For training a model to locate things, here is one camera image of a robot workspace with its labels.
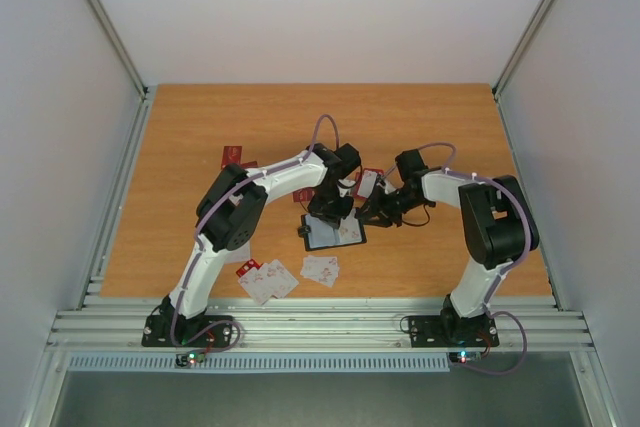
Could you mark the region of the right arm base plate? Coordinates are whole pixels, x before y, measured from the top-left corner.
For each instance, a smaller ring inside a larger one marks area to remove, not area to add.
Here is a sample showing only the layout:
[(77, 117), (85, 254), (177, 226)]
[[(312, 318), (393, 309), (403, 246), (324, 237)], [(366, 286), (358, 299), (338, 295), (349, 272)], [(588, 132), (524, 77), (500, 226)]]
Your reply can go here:
[(495, 321), (488, 316), (445, 319), (441, 315), (407, 317), (407, 334), (414, 348), (498, 347)]

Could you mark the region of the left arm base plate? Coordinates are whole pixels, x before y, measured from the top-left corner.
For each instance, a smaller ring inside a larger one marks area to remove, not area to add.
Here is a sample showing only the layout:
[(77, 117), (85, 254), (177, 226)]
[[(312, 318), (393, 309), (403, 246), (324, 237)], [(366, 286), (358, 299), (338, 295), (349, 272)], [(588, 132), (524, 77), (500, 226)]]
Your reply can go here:
[(154, 348), (186, 347), (189, 349), (223, 349), (231, 344), (237, 332), (231, 316), (200, 315), (184, 320), (178, 317), (171, 340), (171, 315), (154, 314), (147, 317), (143, 328), (141, 345)]

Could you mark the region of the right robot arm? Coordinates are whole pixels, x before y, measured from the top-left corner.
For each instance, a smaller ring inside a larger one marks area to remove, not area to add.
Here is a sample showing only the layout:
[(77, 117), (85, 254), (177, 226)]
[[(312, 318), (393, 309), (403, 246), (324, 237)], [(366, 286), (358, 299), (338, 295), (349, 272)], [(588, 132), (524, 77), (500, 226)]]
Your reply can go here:
[(487, 178), (429, 168), (420, 149), (395, 159), (403, 185), (385, 190), (380, 177), (356, 217), (365, 225), (401, 226), (417, 207), (446, 204), (460, 210), (469, 260), (463, 276), (436, 315), (410, 315), (400, 327), (413, 347), (496, 347), (499, 345), (490, 303), (507, 274), (538, 248), (540, 237), (518, 180)]

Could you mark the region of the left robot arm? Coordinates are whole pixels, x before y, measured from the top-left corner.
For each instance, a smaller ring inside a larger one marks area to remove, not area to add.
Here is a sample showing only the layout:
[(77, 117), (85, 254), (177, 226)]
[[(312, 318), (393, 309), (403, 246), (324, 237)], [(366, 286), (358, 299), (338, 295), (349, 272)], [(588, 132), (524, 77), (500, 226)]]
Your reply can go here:
[(340, 192), (341, 182), (360, 166), (352, 145), (331, 150), (319, 143), (266, 167), (224, 167), (196, 208), (189, 263), (158, 307), (171, 342), (189, 345), (204, 334), (209, 293), (227, 257), (251, 239), (269, 203), (311, 188), (310, 216), (336, 229), (354, 207), (354, 200)]

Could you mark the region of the black leather card holder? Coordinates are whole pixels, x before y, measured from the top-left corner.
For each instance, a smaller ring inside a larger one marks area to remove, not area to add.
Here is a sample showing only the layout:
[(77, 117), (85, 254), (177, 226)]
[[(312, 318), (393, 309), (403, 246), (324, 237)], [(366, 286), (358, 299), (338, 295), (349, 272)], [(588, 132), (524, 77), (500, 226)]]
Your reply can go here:
[[(353, 216), (356, 218), (355, 214), (356, 209), (352, 209), (351, 213), (347, 217)], [(364, 225), (360, 219), (357, 220), (359, 221), (362, 234), (361, 243), (342, 244), (338, 236), (339, 227), (331, 227), (309, 214), (301, 216), (301, 225), (298, 227), (297, 233), (303, 240), (304, 248), (307, 252), (366, 244), (367, 237)]]

